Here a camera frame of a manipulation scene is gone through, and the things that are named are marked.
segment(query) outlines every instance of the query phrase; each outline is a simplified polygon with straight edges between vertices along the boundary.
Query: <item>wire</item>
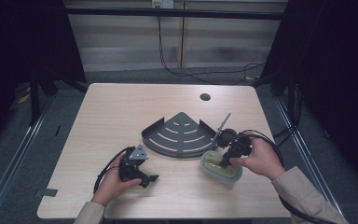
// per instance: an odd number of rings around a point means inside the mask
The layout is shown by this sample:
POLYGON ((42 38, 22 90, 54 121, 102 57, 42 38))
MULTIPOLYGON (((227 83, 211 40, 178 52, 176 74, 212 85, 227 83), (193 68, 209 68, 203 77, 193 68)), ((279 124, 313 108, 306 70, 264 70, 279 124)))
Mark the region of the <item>wire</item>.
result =
POLYGON ((167 70, 169 73, 178 76, 178 77, 193 77, 199 81, 208 83, 208 84, 212 84, 212 85, 222 85, 219 83, 213 83, 211 81, 205 80, 203 78, 197 77, 200 75, 210 75, 210 74, 234 74, 234 73, 241 73, 243 72, 243 78, 241 78, 239 81, 236 81, 234 83, 231 84, 225 84, 225 85, 238 85, 239 83, 243 82, 247 75, 246 75, 246 71, 252 70, 257 68, 258 66, 264 65, 265 63, 247 63, 243 69, 240 70, 236 70, 236 71, 214 71, 214 72, 201 72, 201 73, 193 73, 193 74, 189 74, 189 73, 183 73, 183 72, 174 72, 173 70, 171 70, 167 64, 165 63, 165 59, 164 59, 164 53, 163 53, 163 47, 162 47, 162 38, 161 38, 161 18, 158 17, 158 49, 159 49, 159 58, 161 61, 162 66, 165 68, 165 70, 167 70))
POLYGON ((115 161, 115 160, 117 159, 117 157, 121 155, 121 153, 127 151, 128 149, 129 149, 129 148, 126 147, 126 148, 122 149, 120 152, 118 152, 118 154, 117 154, 110 162, 108 162, 107 165, 103 168, 103 170, 101 171, 101 173, 98 175, 97 180, 95 181, 94 191, 93 191, 94 194, 95 194, 95 192, 97 192, 98 187, 100 187, 100 184, 101 184, 101 181, 102 181, 104 175, 105 175, 106 172, 110 169, 110 168, 109 168, 110 164, 112 164, 112 162, 115 161))
MULTIPOLYGON (((264 134, 262 134, 261 132, 255 131, 255 130, 246 130, 243 131, 241 135, 236 135, 235 137, 233 137, 233 139, 235 138, 239 138, 239 137, 255 137, 255 138, 261 138, 264 141, 266 141, 269 145, 272 146, 272 149, 275 151, 275 153, 278 156, 278 159, 280 160, 280 163, 282 165, 282 167, 284 167, 284 163, 283 163, 283 156, 281 151, 279 150, 279 146, 275 145, 268 137, 266 137, 264 134), (257 134, 247 134, 244 132, 253 132, 253 133, 257 133, 257 134)), ((287 201, 285 201, 281 196, 279 196, 279 199, 281 200, 282 205, 292 214, 294 214, 297 217, 300 217, 304 220, 307 220, 311 223, 315 223, 315 224, 332 224, 332 222, 329 221, 325 221, 322 219, 319 219, 317 217, 311 217, 307 214, 304 214, 302 212, 300 212, 299 210, 297 210, 296 208, 294 208, 290 203, 288 203, 287 201)))
POLYGON ((293 132, 295 132, 298 128, 300 119, 301 119, 301 112, 302 112, 302 105, 303 105, 303 95, 301 94, 301 91, 299 90, 299 87, 296 87, 296 112, 295 112, 295 117, 292 122, 292 124, 283 129, 282 131, 280 131, 279 133, 275 133, 273 135, 274 138, 278 138, 281 136, 285 136, 285 138, 280 142, 280 144, 278 145, 279 147, 289 138, 290 135, 292 135, 293 132))

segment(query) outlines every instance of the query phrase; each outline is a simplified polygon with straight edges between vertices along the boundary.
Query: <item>white wall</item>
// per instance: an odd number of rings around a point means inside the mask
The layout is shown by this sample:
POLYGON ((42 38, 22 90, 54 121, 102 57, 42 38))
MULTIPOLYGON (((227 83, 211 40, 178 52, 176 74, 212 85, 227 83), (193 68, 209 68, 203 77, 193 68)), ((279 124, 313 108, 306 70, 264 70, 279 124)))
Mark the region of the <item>white wall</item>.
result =
MULTIPOLYGON (((151 0, 66 0, 65 4, 151 7, 151 0)), ((174 1, 174 8, 203 10, 283 12, 285 6, 283 0, 174 1)), ((69 15, 69 18, 86 72, 162 67, 156 17, 69 15)), ((262 63, 267 59, 278 26, 278 21, 161 18, 164 59, 169 67, 262 63)))

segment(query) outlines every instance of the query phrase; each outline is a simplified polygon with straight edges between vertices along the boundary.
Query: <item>green object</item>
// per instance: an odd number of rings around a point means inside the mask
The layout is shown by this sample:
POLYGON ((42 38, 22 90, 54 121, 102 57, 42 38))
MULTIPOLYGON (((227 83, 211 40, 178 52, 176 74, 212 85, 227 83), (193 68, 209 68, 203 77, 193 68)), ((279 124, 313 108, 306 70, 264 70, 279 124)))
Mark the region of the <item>green object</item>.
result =
POLYGON ((214 151, 205 152, 200 160, 201 169, 213 177, 219 178, 227 182, 236 182, 242 176, 242 166, 229 165, 227 168, 223 168, 219 165, 223 156, 214 151))

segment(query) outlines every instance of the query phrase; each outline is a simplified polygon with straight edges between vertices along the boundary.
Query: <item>slotted plate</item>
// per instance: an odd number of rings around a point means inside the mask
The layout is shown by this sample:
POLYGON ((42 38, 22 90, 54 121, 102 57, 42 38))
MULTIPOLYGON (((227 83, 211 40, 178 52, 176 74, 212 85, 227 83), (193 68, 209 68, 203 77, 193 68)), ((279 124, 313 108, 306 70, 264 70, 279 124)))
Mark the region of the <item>slotted plate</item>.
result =
POLYGON ((184 112, 166 122, 162 118, 142 131, 146 146, 174 158, 200 157, 205 151, 216 149, 212 141, 215 134, 202 120, 197 124, 184 112))

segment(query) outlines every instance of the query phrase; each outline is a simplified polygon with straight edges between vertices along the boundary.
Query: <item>table top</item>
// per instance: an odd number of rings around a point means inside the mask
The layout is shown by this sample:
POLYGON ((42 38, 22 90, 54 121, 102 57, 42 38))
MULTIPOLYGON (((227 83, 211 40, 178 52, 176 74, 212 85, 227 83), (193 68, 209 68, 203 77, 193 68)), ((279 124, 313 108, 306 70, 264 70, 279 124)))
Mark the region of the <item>table top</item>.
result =
MULTIPOLYGON (((92 84, 80 107, 37 214, 41 218, 76 218, 92 197, 97 175, 123 148, 142 144, 141 132, 161 118, 185 112, 217 129, 257 130, 272 138, 255 89, 244 86, 92 84), (200 96, 208 93, 209 101, 200 96)), ((159 175, 144 189, 135 187, 108 204, 105 217, 255 218, 290 217, 264 176, 243 169, 241 179, 224 183, 200 169, 200 158, 176 159, 145 148, 149 159, 140 170, 159 175)))

